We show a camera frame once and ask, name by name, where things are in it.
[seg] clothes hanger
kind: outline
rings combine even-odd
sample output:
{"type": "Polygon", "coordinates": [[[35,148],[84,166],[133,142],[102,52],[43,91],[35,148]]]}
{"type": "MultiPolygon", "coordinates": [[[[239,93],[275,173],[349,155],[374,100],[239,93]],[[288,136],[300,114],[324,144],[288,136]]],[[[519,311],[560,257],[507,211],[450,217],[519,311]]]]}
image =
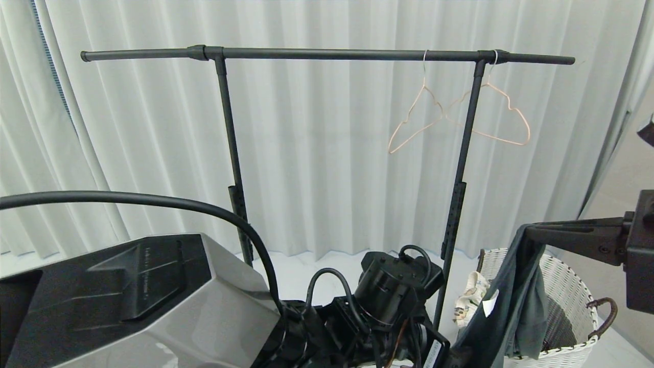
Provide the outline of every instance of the clothes hanger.
{"type": "MultiPolygon", "coordinates": [[[[493,51],[495,51],[495,61],[490,66],[489,78],[488,78],[487,82],[482,84],[481,87],[482,88],[483,87],[490,87],[494,91],[496,91],[497,93],[503,95],[506,98],[507,108],[509,109],[509,111],[515,111],[516,113],[518,113],[518,115],[520,115],[520,118],[523,120],[523,123],[525,124],[525,127],[527,129],[527,138],[526,138],[526,140],[524,142],[516,142],[516,141],[510,141],[508,139],[503,139],[503,138],[499,138],[499,137],[496,137],[496,136],[492,136],[490,134],[482,133],[482,132],[480,132],[478,130],[475,130],[475,129],[473,129],[472,132],[476,133],[476,134],[479,134],[480,136],[485,136],[485,137],[488,137],[488,138],[491,138],[491,139],[496,139],[498,141],[502,141],[502,142],[505,142],[505,143],[510,143],[510,144],[513,144],[513,145],[526,145],[531,140],[531,128],[529,127],[529,122],[527,121],[527,119],[523,115],[523,112],[520,111],[520,109],[518,109],[517,107],[512,107],[511,106],[511,98],[509,97],[509,95],[507,95],[506,92],[504,92],[503,90],[500,90],[499,88],[495,87],[491,83],[492,69],[497,64],[497,57],[498,57],[497,50],[493,50],[493,51]]],[[[448,120],[448,121],[451,121],[453,123],[456,123],[458,125],[463,126],[463,124],[461,124],[460,122],[450,119],[450,117],[448,116],[448,113],[450,112],[450,109],[452,108],[452,106],[454,106],[454,105],[456,105],[458,103],[461,103],[466,98],[466,96],[470,94],[470,92],[471,91],[467,91],[459,99],[457,99],[454,102],[450,103],[450,105],[447,107],[447,112],[445,113],[445,120],[448,120]]]]}
{"type": "Polygon", "coordinates": [[[426,57],[427,57],[427,51],[428,50],[425,50],[424,55],[422,56],[422,88],[420,88],[420,92],[418,92],[418,96],[415,96],[415,100],[413,100],[413,103],[411,104],[411,107],[409,108],[409,113],[407,113],[407,118],[404,119],[403,121],[401,121],[398,124],[397,128],[395,128],[395,131],[390,136],[390,140],[388,141],[388,153],[390,155],[397,152],[398,149],[402,148],[402,146],[407,144],[415,136],[422,133],[425,129],[427,129],[430,126],[434,125],[435,123],[437,123],[439,120],[441,120],[445,116],[445,112],[443,111],[443,106],[440,104],[440,102],[438,102],[438,100],[436,99],[436,96],[434,95],[432,90],[429,89],[429,87],[427,87],[427,66],[426,66],[426,60],[425,60],[426,57]],[[437,105],[438,108],[441,111],[441,116],[438,119],[432,121],[431,123],[429,123],[429,124],[423,126],[422,128],[418,129],[415,133],[413,133],[410,137],[408,137],[404,142],[400,143],[399,146],[391,149],[390,146],[393,144],[393,139],[395,138],[395,135],[398,133],[398,131],[400,130],[400,127],[402,125],[409,122],[409,118],[411,118],[411,112],[413,112],[413,108],[415,107],[415,104],[418,102],[418,99],[420,98],[420,96],[422,95],[422,92],[424,92],[424,91],[427,91],[431,95],[432,100],[434,101],[434,105],[437,105]]]}

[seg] dark teal garment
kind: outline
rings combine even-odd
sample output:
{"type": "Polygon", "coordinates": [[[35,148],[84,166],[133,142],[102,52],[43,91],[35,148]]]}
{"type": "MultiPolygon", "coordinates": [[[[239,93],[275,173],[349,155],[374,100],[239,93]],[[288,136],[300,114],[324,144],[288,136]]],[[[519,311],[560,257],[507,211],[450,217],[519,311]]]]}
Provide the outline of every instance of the dark teal garment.
{"type": "Polygon", "coordinates": [[[540,271],[545,245],[523,239],[518,229],[484,300],[499,294],[490,316],[479,306],[453,348],[472,349],[466,368],[500,368],[504,356],[538,359],[547,332],[547,295],[540,271]]]}

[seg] black garment rack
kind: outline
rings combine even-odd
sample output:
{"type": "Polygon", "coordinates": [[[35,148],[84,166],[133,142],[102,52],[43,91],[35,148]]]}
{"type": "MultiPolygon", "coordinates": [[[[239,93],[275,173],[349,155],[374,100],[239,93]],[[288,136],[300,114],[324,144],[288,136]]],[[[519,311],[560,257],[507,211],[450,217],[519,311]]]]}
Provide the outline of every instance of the black garment rack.
{"type": "MultiPolygon", "coordinates": [[[[308,49],[308,48],[235,48],[222,46],[195,45],[188,48],[159,48],[149,50],[114,50],[95,51],[80,53],[85,62],[98,60],[118,59],[160,59],[160,58],[191,58],[202,61],[213,61],[216,64],[218,74],[218,85],[220,87],[220,99],[222,110],[225,116],[227,128],[227,142],[230,148],[232,160],[232,171],[234,185],[228,188],[232,200],[234,213],[247,220],[245,210],[245,196],[243,195],[243,181],[241,179],[241,165],[239,163],[238,150],[236,149],[236,134],[234,132],[234,121],[232,116],[232,103],[230,91],[227,84],[227,59],[302,59],[302,60],[386,60],[386,61],[422,61],[423,58],[430,62],[473,62],[475,71],[472,80],[472,91],[468,103],[468,113],[463,130],[461,150],[456,166],[456,175],[452,199],[450,201],[449,214],[445,236],[441,246],[441,258],[443,259],[443,273],[445,284],[438,294],[436,312],[434,314],[434,327],[437,329],[443,312],[443,301],[447,289],[452,256],[454,253],[456,232],[458,230],[463,198],[466,192],[466,182],[463,181],[463,173],[468,157],[468,147],[472,134],[472,125],[479,100],[479,89],[481,79],[484,75],[486,64],[503,63],[533,63],[533,64],[558,64],[572,65],[575,59],[568,56],[554,55],[533,55],[513,54],[504,50],[480,50],[480,51],[424,51],[424,50],[347,50],[347,49],[308,49]]],[[[243,251],[243,259],[252,266],[252,244],[247,236],[239,231],[239,241],[243,251]]]]}

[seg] wall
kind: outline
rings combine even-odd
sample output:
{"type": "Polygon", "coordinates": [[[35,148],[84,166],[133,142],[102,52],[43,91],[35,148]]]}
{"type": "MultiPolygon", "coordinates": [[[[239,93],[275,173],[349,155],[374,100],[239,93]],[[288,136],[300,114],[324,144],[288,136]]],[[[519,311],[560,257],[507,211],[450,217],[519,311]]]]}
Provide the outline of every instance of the wall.
{"type": "MultiPolygon", "coordinates": [[[[634,210],[642,189],[654,189],[654,148],[636,135],[638,127],[653,111],[654,83],[650,83],[645,99],[627,127],[613,162],[583,218],[622,216],[626,211],[634,210]]],[[[608,296],[615,299],[619,313],[614,328],[654,360],[654,316],[627,309],[622,268],[568,252],[562,259],[581,276],[595,298],[608,296]]]]}

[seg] basket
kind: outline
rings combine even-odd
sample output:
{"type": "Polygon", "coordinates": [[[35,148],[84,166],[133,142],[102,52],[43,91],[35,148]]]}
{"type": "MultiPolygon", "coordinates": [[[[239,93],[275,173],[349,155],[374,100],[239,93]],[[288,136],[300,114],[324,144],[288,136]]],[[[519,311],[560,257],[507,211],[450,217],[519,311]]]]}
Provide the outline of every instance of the basket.
{"type": "MultiPolygon", "coordinates": [[[[507,248],[481,250],[477,271],[486,279],[495,278],[500,270],[507,248]]],[[[548,296],[547,348],[531,358],[504,358],[504,367],[569,368],[581,367],[593,346],[613,323],[617,305],[611,298],[593,299],[586,284],[561,260],[543,255],[540,268],[548,296]],[[602,326],[598,325],[597,306],[610,303],[611,313],[602,326]]]]}

